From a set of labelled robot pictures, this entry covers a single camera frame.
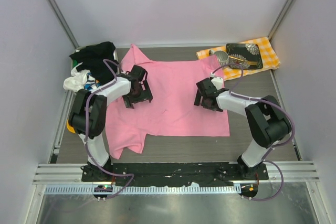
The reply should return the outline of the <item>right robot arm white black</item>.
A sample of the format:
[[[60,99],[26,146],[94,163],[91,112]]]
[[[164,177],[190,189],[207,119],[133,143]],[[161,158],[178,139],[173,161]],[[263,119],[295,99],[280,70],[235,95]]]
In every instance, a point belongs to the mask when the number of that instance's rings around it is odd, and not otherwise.
[[[250,179],[278,142],[288,134],[294,136],[295,126],[275,97],[254,98],[237,94],[217,88],[213,80],[206,78],[196,84],[194,105],[217,112],[232,111],[246,117],[252,141],[238,157],[237,173],[242,179]]]

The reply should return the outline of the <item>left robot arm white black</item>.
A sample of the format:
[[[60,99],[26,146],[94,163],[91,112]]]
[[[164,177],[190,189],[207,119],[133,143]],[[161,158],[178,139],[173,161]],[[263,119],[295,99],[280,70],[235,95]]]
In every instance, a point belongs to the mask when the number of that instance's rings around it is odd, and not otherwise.
[[[116,74],[114,79],[93,90],[77,92],[68,118],[68,129],[82,139],[88,154],[86,165],[81,166],[83,182],[108,181],[113,177],[113,165],[104,141],[107,107],[122,98],[126,108],[134,108],[139,102],[151,102],[148,72],[134,65],[131,71]]]

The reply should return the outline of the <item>gold spoon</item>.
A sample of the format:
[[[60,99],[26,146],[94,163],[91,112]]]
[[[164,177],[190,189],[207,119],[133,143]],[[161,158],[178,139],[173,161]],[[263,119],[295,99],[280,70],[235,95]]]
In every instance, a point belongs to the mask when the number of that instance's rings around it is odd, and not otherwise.
[[[229,56],[229,58],[230,59],[235,59],[235,60],[238,60],[238,61],[241,61],[241,62],[244,62],[244,63],[246,63],[248,65],[252,65],[252,66],[258,64],[258,62],[256,62],[256,61],[248,61],[248,60],[244,60],[244,59],[233,57],[233,56]]]

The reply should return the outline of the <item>orange checkered cloth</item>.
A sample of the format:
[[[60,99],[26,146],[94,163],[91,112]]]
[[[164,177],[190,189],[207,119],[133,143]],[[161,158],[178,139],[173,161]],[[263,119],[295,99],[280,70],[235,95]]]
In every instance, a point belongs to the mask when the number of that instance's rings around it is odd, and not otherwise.
[[[261,57],[263,60],[263,68],[262,69],[256,69],[256,70],[244,70],[244,75],[250,75],[254,73],[259,73],[262,71],[267,71],[270,69],[277,69],[280,66],[280,60],[278,59],[276,53],[274,52],[273,48],[271,47],[271,44],[268,40],[268,38],[263,37],[263,38],[258,38],[258,39],[253,39],[253,40],[248,40],[240,43],[234,43],[234,44],[243,44],[243,43],[250,43],[250,44],[257,44],[260,49]],[[215,48],[210,48],[210,49],[205,49],[196,52],[197,58],[199,60],[205,59],[209,57],[209,50],[214,49],[214,50],[222,50],[226,52],[226,45],[225,46],[220,46],[220,47],[215,47]],[[232,68],[232,66],[227,66],[223,69],[224,73],[224,79],[225,80],[233,80],[236,78],[239,78],[241,76],[241,65],[237,65],[238,68]]]

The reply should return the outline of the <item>white printed t shirt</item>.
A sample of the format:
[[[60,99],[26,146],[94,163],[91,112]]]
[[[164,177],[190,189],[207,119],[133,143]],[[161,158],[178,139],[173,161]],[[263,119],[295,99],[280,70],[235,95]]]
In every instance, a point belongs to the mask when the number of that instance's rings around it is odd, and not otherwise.
[[[63,88],[77,93],[79,90],[95,90],[101,86],[101,83],[92,76],[90,70],[78,71],[73,68],[70,72],[70,77],[63,82]]]

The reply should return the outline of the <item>grey striped cup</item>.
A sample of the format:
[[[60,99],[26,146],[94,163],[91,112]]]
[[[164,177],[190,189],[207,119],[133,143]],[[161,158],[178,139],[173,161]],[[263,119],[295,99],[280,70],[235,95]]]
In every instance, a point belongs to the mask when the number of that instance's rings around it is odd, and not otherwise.
[[[229,55],[222,50],[209,50],[209,55],[215,55],[220,66],[227,66],[229,64]]]

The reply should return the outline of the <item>pink t shirt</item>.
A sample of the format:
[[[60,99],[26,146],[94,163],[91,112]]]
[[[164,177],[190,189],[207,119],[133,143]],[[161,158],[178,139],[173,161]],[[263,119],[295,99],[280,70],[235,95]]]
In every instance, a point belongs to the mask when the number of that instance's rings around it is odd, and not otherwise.
[[[195,106],[196,83],[208,78],[219,67],[215,56],[195,61],[153,61],[136,45],[121,61],[123,70],[138,65],[148,72],[153,95],[126,108],[122,98],[107,108],[106,136],[110,155],[119,159],[128,148],[141,154],[146,135],[214,136],[230,135],[228,114]]]

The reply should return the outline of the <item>grey laundry basket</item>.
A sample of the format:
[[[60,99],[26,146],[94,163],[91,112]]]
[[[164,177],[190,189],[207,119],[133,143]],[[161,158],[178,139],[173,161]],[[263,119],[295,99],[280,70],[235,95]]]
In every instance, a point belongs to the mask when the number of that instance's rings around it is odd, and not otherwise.
[[[84,48],[84,47],[76,49],[75,52],[78,52],[82,48]],[[115,60],[118,61],[116,49],[115,49],[113,55],[114,55]],[[110,71],[112,72],[113,76],[118,72],[118,67],[117,67],[118,64],[115,64],[113,61],[108,60],[108,59],[104,59],[103,62],[110,69]],[[77,63],[72,61],[72,69],[75,68],[76,65],[77,65]]]

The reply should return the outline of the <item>black floral rectangular plate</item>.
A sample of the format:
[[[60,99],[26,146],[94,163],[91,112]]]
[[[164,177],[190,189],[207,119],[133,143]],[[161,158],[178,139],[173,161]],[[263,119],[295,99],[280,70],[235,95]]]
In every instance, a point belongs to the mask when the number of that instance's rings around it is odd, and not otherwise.
[[[244,70],[256,70],[263,68],[263,61],[260,53],[259,46],[257,44],[243,43],[243,44],[227,44],[226,52],[229,56],[241,58],[248,61],[256,61],[257,65],[248,65],[244,62],[229,59],[230,63],[235,63],[232,68],[238,68],[237,65],[241,65]]]

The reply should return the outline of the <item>black t shirt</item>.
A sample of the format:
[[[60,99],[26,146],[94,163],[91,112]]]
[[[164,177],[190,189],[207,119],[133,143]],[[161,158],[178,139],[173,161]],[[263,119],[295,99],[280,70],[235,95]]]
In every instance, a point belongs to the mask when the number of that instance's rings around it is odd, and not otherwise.
[[[110,69],[103,62],[104,59],[113,61],[118,64],[114,58],[115,46],[112,42],[106,41],[100,44],[86,46],[78,52],[72,53],[69,57],[76,62],[76,70],[89,70],[91,75],[99,81],[101,85],[112,81],[114,76]]]

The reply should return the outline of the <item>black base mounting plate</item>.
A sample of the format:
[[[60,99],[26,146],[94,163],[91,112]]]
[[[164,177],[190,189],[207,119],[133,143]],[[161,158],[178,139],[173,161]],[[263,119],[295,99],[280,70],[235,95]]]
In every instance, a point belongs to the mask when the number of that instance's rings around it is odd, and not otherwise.
[[[104,173],[91,164],[81,166],[82,182],[114,182],[124,186],[130,181],[127,174],[134,178],[130,186],[135,187],[182,187],[197,183],[201,187],[228,186],[237,180],[268,180],[265,164],[245,172],[237,163],[115,163],[105,170],[120,174],[120,177]]]

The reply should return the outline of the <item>orange plastic bowl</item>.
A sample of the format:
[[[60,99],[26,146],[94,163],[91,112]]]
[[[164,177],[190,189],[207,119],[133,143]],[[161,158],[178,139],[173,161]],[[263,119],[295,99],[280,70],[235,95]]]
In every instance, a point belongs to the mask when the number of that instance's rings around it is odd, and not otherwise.
[[[75,133],[75,129],[73,126],[70,125],[69,121],[67,121],[66,123],[67,129],[71,132],[71,133]]]

